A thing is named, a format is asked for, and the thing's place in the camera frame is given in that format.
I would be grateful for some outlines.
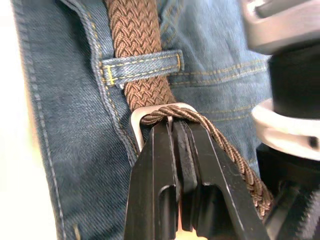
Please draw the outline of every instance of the blue denim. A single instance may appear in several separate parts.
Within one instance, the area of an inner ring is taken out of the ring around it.
[[[106,85],[123,85],[128,82],[168,75],[185,68],[181,50],[162,51],[140,56],[111,58],[102,61]]]
[[[75,229],[83,240],[122,239],[138,156],[128,76],[169,74],[177,101],[258,171],[250,112],[270,97],[269,77],[266,57],[247,50],[237,0],[159,0],[163,52],[120,59],[102,0],[12,2],[59,239],[75,239]]]

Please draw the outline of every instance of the woven cord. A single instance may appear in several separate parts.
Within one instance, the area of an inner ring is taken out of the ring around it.
[[[151,54],[162,50],[155,0],[105,0],[105,2],[116,58]],[[124,86],[124,94],[131,111],[140,107],[175,102],[166,76],[128,82]],[[211,134],[237,165],[252,196],[258,215],[262,219],[269,211],[273,197],[265,184],[225,136],[206,117],[187,108],[179,108],[174,105],[162,107],[152,112],[145,116],[141,123],[151,125],[167,116],[200,123]]]

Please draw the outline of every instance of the black plastic jaw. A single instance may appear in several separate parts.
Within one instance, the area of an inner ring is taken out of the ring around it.
[[[169,240],[194,228],[210,240],[268,240],[236,165],[197,123],[154,126],[132,169],[125,240]]]

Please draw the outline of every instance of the seam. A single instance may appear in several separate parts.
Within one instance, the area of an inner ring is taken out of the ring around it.
[[[169,18],[169,15],[172,13],[172,10],[174,9],[174,6],[176,5],[176,1],[174,1],[172,3],[172,5],[169,7],[168,12],[165,15],[167,18]],[[169,27],[169,21],[164,25],[163,30],[160,32],[160,35],[163,34],[167,30],[168,27]]]
[[[177,61],[178,61],[178,71],[180,71],[181,66],[180,66],[180,57],[179,57],[179,54],[178,54],[178,53],[176,54],[176,59],[177,59]]]
[[[111,67],[108,65],[107,68],[108,68],[108,75],[109,75],[110,83],[112,85],[114,85],[115,84],[115,80],[112,78],[111,69],[110,69]]]
[[[21,14],[24,16],[24,10],[23,10],[23,4],[21,1],[17,2],[20,5],[20,10],[21,10]],[[29,43],[29,36],[28,36],[28,28],[25,28],[25,33],[24,33],[24,37],[26,39],[25,44],[27,45],[28,49],[31,51],[31,46]],[[41,104],[41,97],[38,93],[39,89],[38,89],[38,84],[37,84],[37,78],[35,73],[35,69],[34,69],[34,62],[33,62],[33,58],[32,58],[32,54],[27,50],[24,49],[24,52],[26,55],[28,55],[28,57],[30,58],[30,61],[28,62],[24,62],[24,64],[29,65],[28,69],[28,74],[30,76],[29,81],[33,82],[34,84],[32,85],[33,88],[33,96],[36,100],[36,106],[37,106],[37,112],[38,112],[38,116],[39,116],[39,120],[40,120],[40,125],[42,128],[42,134],[43,134],[43,138],[44,138],[44,143],[45,143],[45,147],[46,147],[46,154],[48,157],[48,161],[49,161],[49,166],[50,166],[50,170],[51,170],[51,174],[52,174],[52,178],[53,178],[53,185],[54,185],[54,189],[55,189],[55,196],[56,196],[56,201],[57,201],[57,205],[58,205],[58,209],[59,209],[59,216],[61,218],[61,230],[62,230],[62,236],[63,239],[66,240],[67,239],[67,234],[66,234],[66,229],[65,229],[65,220],[64,220],[64,214],[62,211],[62,206],[61,206],[61,200],[60,200],[60,194],[59,194],[59,190],[58,190],[58,182],[57,182],[57,176],[56,176],[56,171],[54,169],[54,165],[52,162],[52,158],[51,158],[51,150],[50,150],[50,146],[49,146],[49,140],[48,140],[48,133],[46,130],[46,123],[45,123],[45,115],[42,111],[42,104]]]
[[[129,62],[117,64],[117,65],[106,65],[106,66],[104,66],[103,68],[106,69],[106,68],[108,68],[108,67],[113,68],[113,67],[119,67],[119,66],[129,65],[129,64],[138,64],[138,63],[143,63],[143,62],[149,62],[149,61],[154,61],[154,60],[159,60],[159,59],[167,59],[167,58],[171,58],[171,57],[176,57],[176,55],[160,56],[160,57],[151,58],[151,59],[146,59],[146,60],[129,61]]]
[[[246,160],[246,162],[249,164],[250,168],[252,167],[252,165],[255,165],[258,163],[255,158],[250,158],[250,159]]]
[[[176,75],[215,75],[215,74],[221,74],[221,73],[227,73],[232,70],[242,69],[244,67],[249,67],[258,63],[263,63],[264,60],[262,59],[256,59],[253,61],[248,61],[244,63],[239,63],[236,65],[232,65],[226,68],[221,68],[213,71],[191,71],[191,72],[177,72],[177,73],[170,73],[170,76],[176,76]]]
[[[116,77],[116,78],[112,78],[112,80],[118,80],[118,79],[130,79],[130,78],[135,78],[135,77],[138,77],[138,76],[143,76],[143,75],[147,75],[147,74],[152,74],[152,73],[156,73],[156,72],[160,72],[160,71],[164,71],[164,70],[168,70],[168,69],[173,69],[173,68],[176,68],[178,67],[178,65],[173,65],[173,66],[168,66],[168,67],[163,67],[163,68],[160,68],[160,69],[156,69],[156,70],[152,70],[152,71],[147,71],[147,72],[142,72],[142,73],[138,73],[138,74],[135,74],[135,75],[126,75],[126,76],[120,76],[120,77]]]
[[[231,79],[235,79],[235,78],[241,77],[242,75],[245,75],[245,74],[262,72],[262,71],[264,71],[266,69],[267,69],[266,67],[254,68],[254,69],[250,69],[248,71],[243,71],[241,73],[229,75],[229,76],[226,76],[226,77],[216,78],[216,79],[202,80],[202,81],[182,81],[182,82],[173,82],[173,83],[169,83],[169,84],[173,86],[173,85],[184,85],[184,84],[202,84],[202,83],[212,84],[212,83],[219,83],[219,82],[223,82],[225,80],[231,80]]]
[[[130,144],[131,144],[131,147],[133,148],[133,151],[135,153],[135,155],[138,157],[138,152],[131,140],[131,138],[129,137],[129,135],[124,131],[124,127],[122,126],[121,124],[121,121],[120,121],[120,117],[119,117],[119,114],[118,114],[118,111],[116,109],[116,106],[114,104],[114,102],[112,101],[111,97],[110,97],[110,91],[109,91],[109,88],[108,86],[106,85],[106,79],[104,77],[104,71],[103,71],[103,63],[102,63],[102,50],[101,50],[101,45],[99,43],[99,38],[98,38],[98,34],[97,34],[97,30],[96,30],[96,25],[91,17],[91,14],[90,12],[88,12],[86,6],[82,5],[83,8],[86,10],[86,14],[88,15],[90,21],[91,21],[91,25],[92,25],[92,28],[94,30],[94,36],[96,38],[96,42],[97,42],[97,45],[98,45],[98,48],[99,48],[99,71],[100,71],[100,74],[101,74],[101,79],[102,79],[102,82],[104,83],[104,87],[106,89],[106,93],[107,93],[107,97],[108,97],[108,100],[109,100],[109,103],[111,104],[113,110],[114,110],[114,114],[118,120],[118,123],[119,123],[119,126],[120,126],[120,130],[122,131],[122,133],[127,137],[127,139],[129,140]]]
[[[211,122],[222,122],[222,121],[230,121],[230,120],[238,120],[238,119],[245,119],[249,117],[251,114],[246,114],[243,116],[237,116],[237,117],[228,117],[228,118],[223,118],[223,119],[210,119]]]
[[[75,240],[81,240],[81,234],[77,224],[73,225],[73,230],[74,230]]]
[[[247,110],[250,108],[253,108],[254,106],[256,106],[255,104],[251,104],[248,106],[243,106],[243,107],[239,107],[239,108],[235,108],[232,110],[221,110],[221,111],[201,111],[200,113],[202,114],[218,114],[218,113],[234,113],[234,112],[239,112],[242,110]]]
[[[180,12],[181,12],[182,8],[183,8],[183,1],[180,4],[178,10],[176,11],[176,16],[174,18],[174,24],[173,25],[177,24],[177,21],[178,21],[178,18],[179,18],[179,15],[180,15]],[[174,31],[172,33],[172,35],[163,43],[162,47],[164,48],[165,46],[167,46],[176,35],[177,35],[177,31]]]

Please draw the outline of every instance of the belt buckle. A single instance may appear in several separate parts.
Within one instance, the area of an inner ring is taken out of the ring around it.
[[[130,116],[129,125],[130,125],[132,132],[133,132],[135,145],[136,145],[139,153],[141,153],[142,148],[145,145],[144,138],[142,136],[142,132],[140,129],[141,119],[144,116],[151,114],[153,111],[159,110],[160,108],[167,107],[167,106],[177,106],[179,108],[186,108],[186,109],[190,109],[194,112],[197,112],[192,106],[190,106],[186,103],[183,103],[183,102],[155,105],[155,106],[144,106],[144,107],[139,107],[136,110],[134,110]],[[171,123],[172,119],[173,118],[169,116],[168,122]]]

